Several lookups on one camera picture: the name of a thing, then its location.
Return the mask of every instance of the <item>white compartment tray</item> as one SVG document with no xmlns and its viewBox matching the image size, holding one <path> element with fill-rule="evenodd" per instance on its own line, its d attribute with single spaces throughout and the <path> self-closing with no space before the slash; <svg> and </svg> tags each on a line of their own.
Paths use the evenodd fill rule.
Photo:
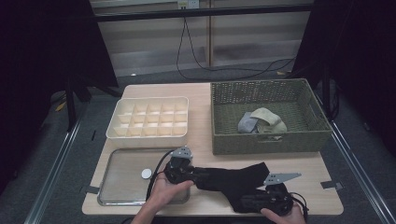
<svg viewBox="0 0 396 224">
<path fill-rule="evenodd" d="M 124 98 L 117 102 L 106 136 L 118 148 L 187 144 L 186 97 Z"/>
</svg>

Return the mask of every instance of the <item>woven basket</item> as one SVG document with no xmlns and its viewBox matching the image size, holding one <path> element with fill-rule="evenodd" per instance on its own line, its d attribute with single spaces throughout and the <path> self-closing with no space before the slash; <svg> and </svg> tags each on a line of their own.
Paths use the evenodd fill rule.
<svg viewBox="0 0 396 224">
<path fill-rule="evenodd" d="M 279 115 L 285 133 L 239 133 L 245 112 L 265 107 Z M 332 135 L 303 78 L 211 83 L 213 154 L 319 151 Z"/>
</svg>

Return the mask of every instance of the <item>gray carpet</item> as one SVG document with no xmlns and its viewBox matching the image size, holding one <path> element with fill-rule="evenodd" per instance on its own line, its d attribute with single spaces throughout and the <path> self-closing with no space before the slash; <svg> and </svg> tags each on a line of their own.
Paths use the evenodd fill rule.
<svg viewBox="0 0 396 224">
<path fill-rule="evenodd" d="M 247 67 L 265 69 L 267 65 L 249 64 Z M 125 86 L 130 84 L 203 82 L 209 79 L 217 81 L 256 75 L 257 72 L 231 70 L 213 73 L 202 69 L 194 69 L 183 71 L 183 74 L 200 79 L 186 79 L 181 77 L 178 72 L 120 77 L 120 88 L 117 91 L 122 91 Z M 257 75 L 252 79 L 260 78 L 282 78 L 282 76 L 273 72 Z M 73 146 L 71 146 L 59 181 L 41 218 L 41 223 L 121 223 L 127 218 L 127 216 L 86 216 L 81 212 L 85 195 L 80 190 L 91 182 L 96 163 L 106 140 L 106 127 L 118 101 L 118 98 L 108 96 L 98 90 L 91 91 L 93 94 L 92 100 L 87 105 L 87 110 L 81 118 L 78 135 Z M 0 223 L 22 223 L 26 219 L 35 197 L 50 171 L 50 167 L 63 143 L 67 128 L 66 110 L 54 112 L 55 106 L 50 109 L 44 122 L 40 137 L 36 142 L 35 151 L 22 167 L 19 177 L 11 181 L 5 192 L 0 196 Z M 353 152 L 363 168 L 379 188 L 389 206 L 394 210 L 396 199 L 393 186 L 390 183 L 396 182 L 395 158 L 386 151 L 375 130 L 366 131 L 362 125 L 364 120 L 342 96 L 340 113 L 335 121 L 353 148 Z M 334 141 L 329 141 L 327 146 L 321 150 L 321 153 L 332 180 L 342 182 L 344 185 L 344 188 L 340 189 L 338 193 L 345 211 L 342 215 L 335 217 L 310 216 L 309 223 L 381 223 Z M 176 219 L 169 217 L 157 218 L 156 222 L 197 223 L 198 220 L 203 221 L 203 223 L 230 221 L 228 218 L 220 217 L 212 217 L 206 220 L 194 217 Z"/>
</svg>

